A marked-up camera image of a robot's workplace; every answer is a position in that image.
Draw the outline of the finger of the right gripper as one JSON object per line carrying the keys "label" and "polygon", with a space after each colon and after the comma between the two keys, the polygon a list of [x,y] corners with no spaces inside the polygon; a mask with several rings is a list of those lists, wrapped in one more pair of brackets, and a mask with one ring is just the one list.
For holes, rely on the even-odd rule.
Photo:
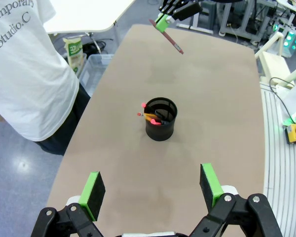
{"label": "finger of the right gripper", "polygon": [[164,32],[170,24],[176,20],[181,20],[179,11],[181,7],[181,0],[164,0],[159,7],[160,13],[154,21],[154,27],[160,32]]}
{"label": "finger of the right gripper", "polygon": [[202,10],[201,1],[167,1],[166,22],[183,21]]}

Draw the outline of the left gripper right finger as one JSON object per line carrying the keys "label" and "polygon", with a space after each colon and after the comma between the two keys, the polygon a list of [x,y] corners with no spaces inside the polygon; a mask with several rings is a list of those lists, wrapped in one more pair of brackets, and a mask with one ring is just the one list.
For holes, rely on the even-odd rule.
{"label": "left gripper right finger", "polygon": [[210,163],[200,165],[200,187],[208,214],[191,237],[221,237],[229,225],[239,226],[247,237],[281,237],[282,233],[265,195],[247,199],[224,191]]}

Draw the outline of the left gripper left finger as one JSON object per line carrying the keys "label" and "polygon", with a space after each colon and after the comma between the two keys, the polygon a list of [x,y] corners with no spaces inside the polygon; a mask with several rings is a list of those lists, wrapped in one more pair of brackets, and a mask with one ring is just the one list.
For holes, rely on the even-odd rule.
{"label": "left gripper left finger", "polygon": [[95,226],[106,189],[99,171],[91,172],[77,201],[71,200],[61,210],[43,208],[35,223],[33,237],[101,237]]}

